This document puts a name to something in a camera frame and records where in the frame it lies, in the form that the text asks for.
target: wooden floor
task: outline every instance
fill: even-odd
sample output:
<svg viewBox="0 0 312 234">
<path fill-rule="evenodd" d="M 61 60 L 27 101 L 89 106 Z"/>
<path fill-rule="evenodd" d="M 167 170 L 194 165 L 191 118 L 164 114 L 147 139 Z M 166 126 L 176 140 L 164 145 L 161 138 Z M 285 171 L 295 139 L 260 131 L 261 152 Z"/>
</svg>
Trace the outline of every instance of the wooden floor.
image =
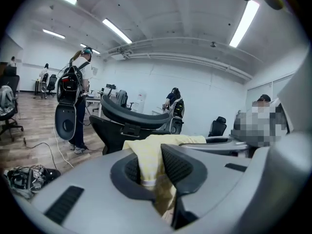
<svg viewBox="0 0 312 234">
<path fill-rule="evenodd" d="M 53 131 L 55 108 L 58 104 L 57 99 L 56 97 L 48 97 L 47 99 L 40 99 L 40 96 L 34 97 L 34 94 L 31 93 L 20 93 L 18 95 L 20 114 L 16 114 L 14 118 L 19 125 L 24 127 L 24 131 L 12 129 L 12 134 L 15 138 L 14 142 L 11 142 L 8 131 L 1 135 L 1 168 L 8 169 L 16 166 L 32 166 L 39 164 L 46 168 L 54 168 L 48 146 L 42 144 L 36 148 L 28 149 L 24 146 L 24 137 L 29 147 L 33 147 L 41 142 L 49 144 L 56 167 L 61 173 L 70 170 L 72 167 L 63 160 L 59 153 L 58 146 L 64 158 L 74 167 L 79 163 L 102 155 L 101 151 L 103 150 L 104 143 L 95 133 L 91 125 L 84 127 L 84 142 L 89 149 L 99 150 L 100 152 L 86 150 L 84 154 L 76 155 L 74 151 L 69 149 L 69 143 L 56 134 L 58 139 L 57 146 Z M 88 124 L 89 122 L 89 113 L 86 110 L 84 123 Z"/>
</svg>

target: white ceiling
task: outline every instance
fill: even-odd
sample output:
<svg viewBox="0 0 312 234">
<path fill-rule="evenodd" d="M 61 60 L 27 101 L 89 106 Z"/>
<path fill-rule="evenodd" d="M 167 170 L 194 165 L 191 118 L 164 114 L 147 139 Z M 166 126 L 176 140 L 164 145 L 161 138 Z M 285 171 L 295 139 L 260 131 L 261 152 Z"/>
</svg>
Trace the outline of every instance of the white ceiling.
<svg viewBox="0 0 312 234">
<path fill-rule="evenodd" d="M 295 19 L 286 10 L 275 11 L 263 0 L 245 37 L 229 47 L 243 15 L 244 0 L 27 0 L 24 13 L 32 29 L 66 36 L 77 46 L 86 44 L 108 57 L 108 50 L 125 42 L 102 21 L 108 18 L 140 52 L 169 52 L 205 57 L 232 65 L 250 75 L 272 56 L 293 44 Z M 211 48 L 212 41 L 216 48 Z"/>
</svg>

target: person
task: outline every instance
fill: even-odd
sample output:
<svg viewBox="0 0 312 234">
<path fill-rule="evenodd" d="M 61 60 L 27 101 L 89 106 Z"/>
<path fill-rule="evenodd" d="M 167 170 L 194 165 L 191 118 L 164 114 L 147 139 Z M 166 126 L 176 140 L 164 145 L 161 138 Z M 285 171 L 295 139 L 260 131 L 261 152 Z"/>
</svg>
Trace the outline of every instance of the person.
<svg viewBox="0 0 312 234">
<path fill-rule="evenodd" d="M 7 64 L 7 67 L 16 67 L 15 57 L 11 58 L 11 61 Z"/>
<path fill-rule="evenodd" d="M 163 111 L 167 111 L 170 109 L 170 107 L 173 105 L 173 103 L 177 100 L 181 98 L 181 94 L 178 88 L 173 88 L 171 93 L 168 94 L 167 98 L 166 98 L 166 102 L 163 105 Z"/>
<path fill-rule="evenodd" d="M 48 76 L 49 76 L 48 70 L 49 70 L 49 64 L 46 63 L 45 66 L 44 66 L 44 68 L 43 68 L 42 71 L 40 72 L 40 75 L 39 75 L 39 78 L 40 78 L 40 87 L 41 87 L 41 85 L 42 85 L 42 81 L 43 81 L 44 75 L 45 75 L 45 74 L 48 74 Z M 43 93 L 43 92 L 40 93 L 40 98 L 43 99 L 43 97 L 44 97 L 45 99 L 47 99 L 47 95 L 46 95 L 45 92 L 44 92 L 44 93 Z"/>
<path fill-rule="evenodd" d="M 92 54 L 93 54 L 92 49 L 90 47 L 85 47 L 83 48 L 82 51 L 80 50 L 76 52 L 75 55 L 70 60 L 70 63 L 72 62 L 72 66 L 76 66 L 77 68 L 83 65 L 86 61 L 89 62 L 86 66 L 84 66 L 80 70 L 82 74 L 82 88 L 84 91 L 87 91 L 89 79 L 91 79 L 93 76 L 92 66 L 90 64 Z M 83 142 L 83 119 L 86 110 L 86 100 L 82 97 L 79 98 L 77 103 L 75 104 L 75 107 L 77 117 L 76 129 L 75 134 L 73 138 L 69 140 L 69 143 L 70 150 L 74 150 L 75 154 L 81 154 L 83 151 L 88 149 Z"/>
</svg>

